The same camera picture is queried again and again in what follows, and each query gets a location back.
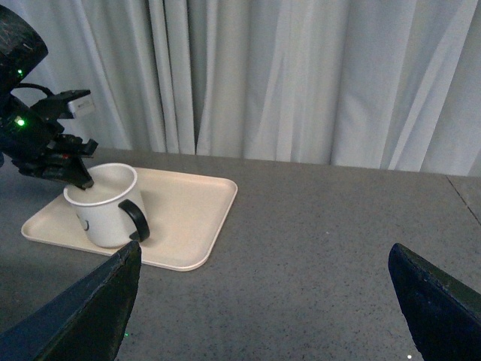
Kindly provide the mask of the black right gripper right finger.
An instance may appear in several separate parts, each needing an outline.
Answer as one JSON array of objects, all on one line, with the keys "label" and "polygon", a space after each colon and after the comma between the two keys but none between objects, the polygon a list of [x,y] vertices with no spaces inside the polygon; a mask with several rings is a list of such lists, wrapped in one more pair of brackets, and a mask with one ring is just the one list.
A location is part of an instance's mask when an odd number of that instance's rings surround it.
[{"label": "black right gripper right finger", "polygon": [[399,243],[388,268],[422,358],[479,360],[480,294]]}]

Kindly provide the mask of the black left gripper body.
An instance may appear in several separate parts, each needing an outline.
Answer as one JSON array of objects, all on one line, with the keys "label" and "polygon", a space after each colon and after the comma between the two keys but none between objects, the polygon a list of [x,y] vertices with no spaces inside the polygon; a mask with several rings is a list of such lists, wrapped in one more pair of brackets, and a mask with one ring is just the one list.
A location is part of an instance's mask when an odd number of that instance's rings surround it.
[{"label": "black left gripper body", "polygon": [[50,95],[29,107],[17,97],[1,97],[1,154],[11,158],[19,173],[64,182],[67,159],[93,156],[98,143],[65,133],[60,119],[73,119],[72,100],[90,97],[87,89]]}]

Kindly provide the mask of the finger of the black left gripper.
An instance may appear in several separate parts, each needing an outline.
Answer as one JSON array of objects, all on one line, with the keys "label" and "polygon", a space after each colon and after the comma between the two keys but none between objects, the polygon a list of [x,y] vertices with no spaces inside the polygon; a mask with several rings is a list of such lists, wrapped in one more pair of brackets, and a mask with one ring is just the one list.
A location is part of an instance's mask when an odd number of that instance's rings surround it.
[{"label": "finger of the black left gripper", "polygon": [[87,190],[94,185],[94,180],[84,165],[83,160],[78,157],[67,159],[67,165],[63,171],[63,178],[64,182],[82,190]]}]

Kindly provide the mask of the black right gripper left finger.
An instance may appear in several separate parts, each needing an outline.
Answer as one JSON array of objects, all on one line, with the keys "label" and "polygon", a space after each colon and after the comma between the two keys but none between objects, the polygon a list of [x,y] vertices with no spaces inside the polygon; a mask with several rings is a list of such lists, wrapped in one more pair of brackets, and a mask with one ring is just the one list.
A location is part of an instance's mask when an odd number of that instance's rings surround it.
[{"label": "black right gripper left finger", "polygon": [[1,334],[3,360],[114,360],[138,292],[141,248],[131,241]]}]

